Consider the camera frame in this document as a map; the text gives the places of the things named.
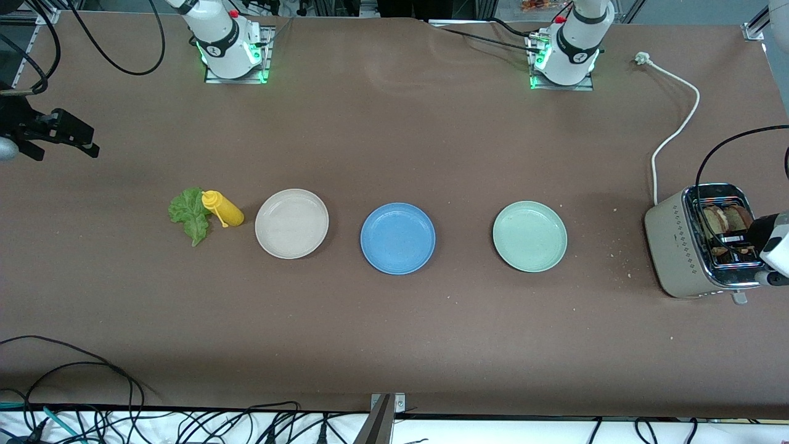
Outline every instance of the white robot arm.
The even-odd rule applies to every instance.
[[[614,5],[608,0],[575,0],[566,22],[547,28],[551,46],[535,68],[557,85],[576,85],[594,68],[613,21]]]
[[[756,219],[745,239],[772,269],[757,273],[756,280],[762,285],[789,285],[789,211]]]
[[[221,0],[166,0],[184,17],[203,61],[217,77],[234,79],[261,63],[260,25],[228,12]]]

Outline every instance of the metal mounting plate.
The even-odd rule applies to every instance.
[[[370,399],[370,410],[376,406],[378,398],[382,397],[385,393],[373,393]],[[406,394],[394,393],[394,412],[403,413],[406,410]]]

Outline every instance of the bread slice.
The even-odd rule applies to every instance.
[[[740,205],[732,205],[724,208],[724,215],[732,231],[747,230],[753,223],[753,217],[750,216],[748,210]]]
[[[712,205],[704,208],[703,213],[704,218],[709,222],[709,228],[712,230],[712,233],[707,233],[708,238],[729,232],[729,222],[726,220],[726,214],[724,214],[722,209]]]

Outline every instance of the yellow squeeze bottle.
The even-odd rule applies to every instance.
[[[233,202],[228,201],[218,191],[204,191],[203,192],[203,206],[210,212],[214,213],[222,226],[227,228],[232,225],[237,227],[244,222],[244,213]]]

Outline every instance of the green lettuce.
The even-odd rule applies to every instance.
[[[203,191],[200,188],[187,188],[170,202],[167,213],[170,220],[184,224],[184,232],[192,238],[192,246],[196,246],[208,234],[208,219],[210,215],[203,206]]]

